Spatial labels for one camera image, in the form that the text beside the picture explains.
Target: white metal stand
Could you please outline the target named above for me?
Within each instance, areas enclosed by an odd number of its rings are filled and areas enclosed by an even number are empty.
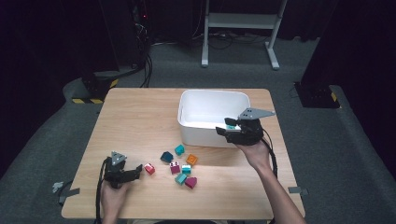
[[[209,66],[208,60],[208,36],[209,27],[223,27],[223,28],[248,28],[248,29],[266,29],[273,30],[271,33],[271,40],[265,42],[265,48],[271,61],[274,70],[279,69],[279,63],[274,52],[274,43],[276,40],[277,31],[282,22],[283,12],[285,11],[288,0],[281,0],[280,9],[275,15],[262,14],[234,14],[234,13],[210,13],[209,0],[206,0],[205,9],[205,33],[204,44],[202,49],[202,67]]]

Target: white plastic container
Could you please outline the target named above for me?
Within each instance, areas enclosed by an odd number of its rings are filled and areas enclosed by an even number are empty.
[[[242,92],[184,91],[177,115],[182,142],[199,147],[235,147],[217,134],[216,127],[225,129],[225,118],[237,119],[248,107],[250,101]]]

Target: cube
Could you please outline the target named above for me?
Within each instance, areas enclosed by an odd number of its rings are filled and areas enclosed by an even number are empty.
[[[181,165],[181,173],[185,175],[191,174],[191,165],[189,164]]]
[[[195,185],[197,184],[197,177],[187,177],[184,184],[187,187],[189,187],[190,189],[193,189],[195,187]]]
[[[155,168],[154,168],[153,165],[151,165],[151,163],[147,163],[147,164],[145,165],[145,170],[146,170],[150,175],[154,174],[154,172],[155,172]]]
[[[181,156],[181,154],[184,153],[184,147],[182,145],[179,145],[178,147],[175,148],[175,152],[178,156]]]
[[[170,152],[165,151],[161,156],[161,160],[169,163],[173,160],[173,155]]]
[[[194,165],[197,161],[198,161],[198,157],[196,157],[196,156],[194,156],[192,154],[190,154],[189,157],[186,159],[186,162],[189,165]]]
[[[180,166],[178,165],[177,161],[171,162],[170,168],[171,168],[172,175],[180,173]]]
[[[178,174],[178,176],[175,178],[175,181],[179,184],[179,185],[183,185],[184,182],[186,181],[187,176],[184,174]]]

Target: toy block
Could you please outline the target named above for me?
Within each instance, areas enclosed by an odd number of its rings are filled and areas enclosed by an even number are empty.
[[[198,161],[198,157],[196,157],[196,156],[194,156],[192,154],[190,154],[189,157],[186,159],[186,162],[189,165],[194,165],[197,161]]]
[[[177,161],[171,162],[170,164],[172,175],[180,173],[180,166]]]
[[[155,168],[154,168],[153,165],[151,165],[151,163],[147,163],[147,164],[145,165],[145,170],[146,170],[150,175],[154,174],[154,172],[155,172]]]
[[[175,178],[176,182],[177,182],[179,185],[183,185],[184,182],[186,181],[186,179],[187,179],[187,176],[186,176],[186,175],[183,175],[183,174],[178,174],[178,176]]]
[[[178,147],[175,148],[175,152],[178,156],[181,156],[181,154],[184,153],[184,147],[182,145],[179,145]]]
[[[165,151],[161,156],[161,160],[169,163],[173,160],[173,155],[170,152]]]
[[[189,164],[181,165],[181,173],[185,175],[191,174],[191,165]]]
[[[197,177],[188,177],[184,182],[184,184],[190,189],[193,189],[197,184]]]

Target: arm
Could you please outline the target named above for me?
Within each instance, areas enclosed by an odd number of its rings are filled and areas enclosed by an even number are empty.
[[[262,141],[248,147],[236,146],[244,152],[248,163],[259,175],[273,209],[276,223],[305,223],[300,211],[272,172],[269,148]]]
[[[103,224],[115,224],[120,210],[125,202],[125,196],[130,187],[130,183],[122,184],[120,189],[113,189],[110,183],[103,181],[101,203],[104,211]]]

